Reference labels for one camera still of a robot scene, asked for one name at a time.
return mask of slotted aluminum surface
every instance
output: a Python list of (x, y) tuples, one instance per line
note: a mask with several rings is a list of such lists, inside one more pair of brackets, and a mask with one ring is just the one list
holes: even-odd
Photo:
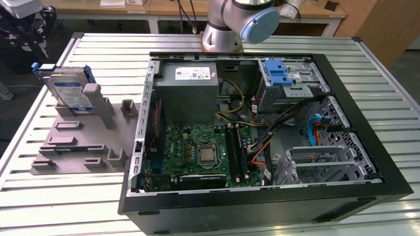
[[(72, 39), (64, 66), (88, 64), (111, 102), (140, 101), (148, 53), (198, 52), (200, 40), (184, 35), (84, 34)], [(419, 235), (419, 109), (387, 71), (351, 38), (272, 37), (246, 52), (322, 53), (351, 91), (380, 140), (415, 190), (398, 202), (375, 206), (342, 222), (263, 227), (188, 235)], [(2, 158), (2, 235), (143, 235), (118, 215), (123, 173), (34, 176), (28, 170), (56, 111), (43, 88)]]

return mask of motherboard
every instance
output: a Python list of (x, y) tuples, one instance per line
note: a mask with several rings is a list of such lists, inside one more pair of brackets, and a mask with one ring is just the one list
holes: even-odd
[(167, 127), (164, 158), (150, 161), (151, 191), (184, 189), (183, 182), (188, 189), (260, 186), (259, 170), (248, 169), (251, 143), (246, 125)]

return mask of green circuit board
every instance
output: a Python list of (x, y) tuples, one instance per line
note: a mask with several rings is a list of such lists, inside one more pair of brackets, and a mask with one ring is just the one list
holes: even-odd
[[(162, 176), (171, 175), (227, 175), (227, 187), (259, 186), (260, 175), (258, 169), (250, 172), (250, 178), (240, 182), (231, 179), (228, 151), (226, 148), (224, 126), (170, 126), (167, 127), (166, 158), (163, 161)], [(247, 147), (252, 143), (248, 126), (242, 127), (240, 134), (243, 144)], [(211, 167), (203, 167), (199, 163), (200, 145), (215, 145), (218, 162)], [(170, 185), (162, 183), (159, 176), (154, 178), (156, 191), (168, 191)]]

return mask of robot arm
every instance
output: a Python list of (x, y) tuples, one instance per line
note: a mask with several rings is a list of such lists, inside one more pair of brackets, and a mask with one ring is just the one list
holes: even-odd
[(275, 0), (211, 0), (210, 21), (202, 44), (207, 52), (239, 52), (247, 43), (263, 42), (275, 32), (280, 14)]

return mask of ram slot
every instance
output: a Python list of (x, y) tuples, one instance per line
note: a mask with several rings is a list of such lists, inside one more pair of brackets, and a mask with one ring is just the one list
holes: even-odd
[(240, 179), (248, 178), (248, 167), (246, 150), (243, 146), (243, 139), (240, 135), (240, 129), (235, 126), (227, 126), (226, 142), (231, 169), (231, 179), (240, 182)]

